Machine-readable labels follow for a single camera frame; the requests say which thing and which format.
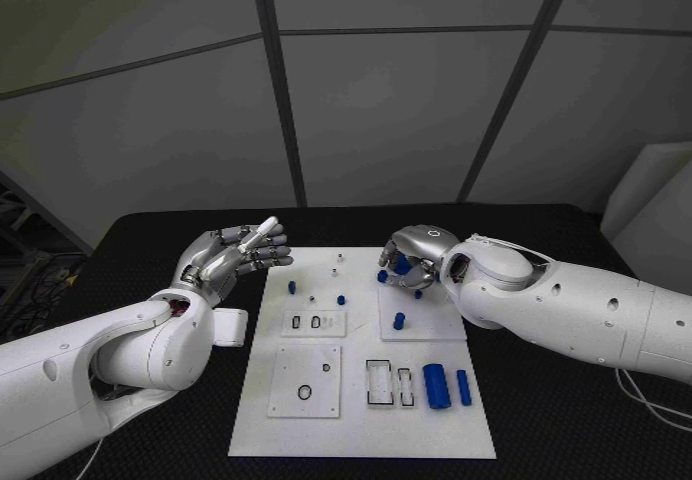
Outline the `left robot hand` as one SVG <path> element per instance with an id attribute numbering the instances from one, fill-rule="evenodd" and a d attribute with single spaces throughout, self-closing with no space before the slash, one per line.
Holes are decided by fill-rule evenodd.
<path id="1" fill-rule="evenodd" d="M 292 263 L 285 228 L 272 216 L 260 225 L 240 225 L 201 234 L 179 258 L 172 287 L 195 292 L 215 307 L 243 275 Z"/>

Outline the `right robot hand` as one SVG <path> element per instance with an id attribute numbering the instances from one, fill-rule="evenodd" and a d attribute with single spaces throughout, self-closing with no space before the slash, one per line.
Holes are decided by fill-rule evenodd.
<path id="1" fill-rule="evenodd" d="M 436 282 L 449 251 L 461 243 L 458 236 L 442 227 L 426 224 L 406 226 L 393 233 L 386 243 L 380 267 L 394 271 L 406 260 L 412 268 L 400 274 L 399 285 L 423 290 Z"/>

